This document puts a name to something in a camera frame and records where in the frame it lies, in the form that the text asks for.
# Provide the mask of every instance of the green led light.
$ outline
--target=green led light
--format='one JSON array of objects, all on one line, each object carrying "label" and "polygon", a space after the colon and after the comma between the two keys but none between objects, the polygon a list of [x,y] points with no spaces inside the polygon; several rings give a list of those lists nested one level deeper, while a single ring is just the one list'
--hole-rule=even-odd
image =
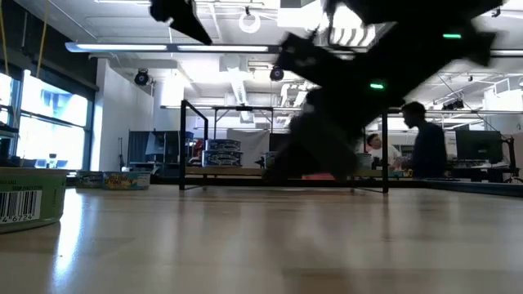
[{"label": "green led light", "polygon": [[444,33],[443,38],[453,38],[453,39],[460,39],[461,34],[460,33]]},{"label": "green led light", "polygon": [[376,89],[376,90],[383,90],[383,89],[385,89],[385,86],[383,86],[383,84],[378,84],[378,83],[371,83],[370,87],[373,88],[373,89]]}]

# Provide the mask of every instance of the barcode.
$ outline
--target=barcode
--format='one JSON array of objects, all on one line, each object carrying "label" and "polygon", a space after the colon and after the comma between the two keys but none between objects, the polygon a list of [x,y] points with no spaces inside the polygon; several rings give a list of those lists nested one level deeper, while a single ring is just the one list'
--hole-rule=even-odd
[{"label": "barcode", "polygon": [[40,218],[42,191],[0,192],[0,225]]}]

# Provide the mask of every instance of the black metal frame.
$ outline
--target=black metal frame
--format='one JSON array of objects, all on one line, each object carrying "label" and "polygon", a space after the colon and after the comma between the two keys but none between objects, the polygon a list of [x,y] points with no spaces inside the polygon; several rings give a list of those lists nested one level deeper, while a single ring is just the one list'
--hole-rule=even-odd
[{"label": "black metal frame", "polygon": [[[408,184],[405,181],[389,181],[388,179],[388,168],[383,166],[382,168],[382,180],[355,180],[355,177],[352,176],[351,180],[347,183],[337,183],[333,180],[287,180],[282,183],[266,183],[262,179],[226,179],[226,178],[208,178],[207,175],[203,175],[202,178],[187,178],[186,176],[186,119],[187,119],[187,108],[193,110],[198,114],[204,121],[204,135],[203,139],[208,139],[208,119],[200,113],[189,101],[181,101],[181,111],[180,111],[180,172],[179,180],[177,181],[179,190],[193,189],[205,185],[215,185],[215,186],[256,186],[256,187],[267,187],[267,186],[280,186],[280,187],[310,187],[310,188],[382,188],[382,193],[387,194],[389,188],[391,187],[391,182],[393,182],[393,187],[408,187],[412,188],[424,188],[426,184],[422,181],[409,181]],[[253,110],[266,110],[271,111],[271,128],[270,131],[273,131],[272,122],[274,122],[274,108],[273,107],[254,107],[254,106],[215,106],[214,109],[214,137],[216,138],[216,124],[219,121],[217,116],[218,110],[236,110],[236,111],[253,111]],[[382,148],[382,157],[388,158],[388,125],[387,125],[387,111],[382,115],[382,137],[383,137],[383,148]],[[168,179],[156,179],[155,184],[176,184],[173,180]]]}]

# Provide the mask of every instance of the dark shirt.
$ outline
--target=dark shirt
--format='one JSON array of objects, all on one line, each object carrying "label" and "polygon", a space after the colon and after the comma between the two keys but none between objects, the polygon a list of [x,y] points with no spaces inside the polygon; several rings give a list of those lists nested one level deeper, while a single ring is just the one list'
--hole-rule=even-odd
[{"label": "dark shirt", "polygon": [[447,163],[443,130],[431,122],[425,122],[418,129],[412,153],[413,177],[443,177]]}]

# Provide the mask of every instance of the man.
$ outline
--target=man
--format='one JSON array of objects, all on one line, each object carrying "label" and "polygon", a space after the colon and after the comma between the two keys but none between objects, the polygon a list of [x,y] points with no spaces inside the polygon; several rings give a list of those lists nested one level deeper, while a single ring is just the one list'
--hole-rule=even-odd
[{"label": "man", "polygon": [[[382,139],[379,137],[378,134],[372,134],[367,137],[367,145],[370,147],[370,150],[368,150],[369,154],[372,155],[373,158],[379,158],[382,160],[383,157],[383,149],[382,149]],[[396,159],[401,157],[401,153],[398,149],[396,149],[392,145],[388,145],[388,164],[390,168],[395,167]]]},{"label": "man", "polygon": [[425,106],[418,102],[403,106],[401,111],[407,127],[418,128],[418,136],[414,142],[412,153],[413,177],[443,177],[447,163],[443,130],[434,123],[425,120]]}]

